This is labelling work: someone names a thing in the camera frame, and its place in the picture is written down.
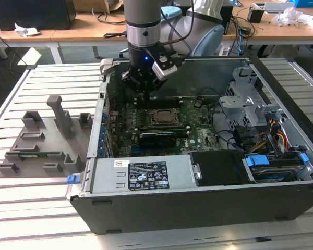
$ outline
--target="computer case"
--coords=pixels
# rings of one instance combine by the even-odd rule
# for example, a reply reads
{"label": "computer case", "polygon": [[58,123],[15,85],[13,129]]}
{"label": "computer case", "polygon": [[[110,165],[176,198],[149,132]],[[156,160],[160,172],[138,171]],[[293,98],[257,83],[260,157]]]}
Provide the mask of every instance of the computer case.
{"label": "computer case", "polygon": [[73,0],[0,0],[0,30],[21,27],[68,30],[76,16]]}

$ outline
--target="blue tab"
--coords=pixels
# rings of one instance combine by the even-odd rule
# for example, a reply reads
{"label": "blue tab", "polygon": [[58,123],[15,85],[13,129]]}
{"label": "blue tab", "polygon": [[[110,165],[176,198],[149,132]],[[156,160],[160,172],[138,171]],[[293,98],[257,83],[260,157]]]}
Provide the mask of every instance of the blue tab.
{"label": "blue tab", "polygon": [[80,176],[71,175],[67,177],[67,184],[79,184],[79,178]]}
{"label": "blue tab", "polygon": [[246,162],[247,162],[249,167],[254,166],[254,162],[253,162],[253,160],[250,157],[246,158]]}
{"label": "blue tab", "polygon": [[302,159],[303,163],[306,164],[307,162],[309,162],[309,158],[305,153],[301,153],[300,154],[300,158]]}
{"label": "blue tab", "polygon": [[270,165],[266,155],[251,155],[250,158],[253,160],[254,165]]}

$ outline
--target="cardboard box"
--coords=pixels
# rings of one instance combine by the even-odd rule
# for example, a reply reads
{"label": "cardboard box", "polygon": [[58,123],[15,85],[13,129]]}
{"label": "cardboard box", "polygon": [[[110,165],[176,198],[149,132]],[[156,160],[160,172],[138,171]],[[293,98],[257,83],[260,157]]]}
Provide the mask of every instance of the cardboard box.
{"label": "cardboard box", "polygon": [[73,0],[76,12],[92,12],[95,13],[110,13],[117,10],[123,3],[123,0]]}

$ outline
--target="motherboard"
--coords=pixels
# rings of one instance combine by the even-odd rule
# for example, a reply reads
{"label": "motherboard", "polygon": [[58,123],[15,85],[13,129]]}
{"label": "motherboard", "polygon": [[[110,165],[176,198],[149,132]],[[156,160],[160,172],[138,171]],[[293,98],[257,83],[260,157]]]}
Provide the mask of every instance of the motherboard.
{"label": "motherboard", "polygon": [[220,150],[219,138],[211,127],[210,106],[196,98],[114,103],[108,123],[113,156]]}

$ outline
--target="white sticker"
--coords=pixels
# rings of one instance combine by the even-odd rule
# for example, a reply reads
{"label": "white sticker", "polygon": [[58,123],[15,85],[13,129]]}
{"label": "white sticker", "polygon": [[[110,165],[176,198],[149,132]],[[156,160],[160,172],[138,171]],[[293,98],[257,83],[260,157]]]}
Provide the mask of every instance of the white sticker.
{"label": "white sticker", "polygon": [[114,161],[114,168],[128,167],[129,163],[130,163],[129,160],[116,160]]}

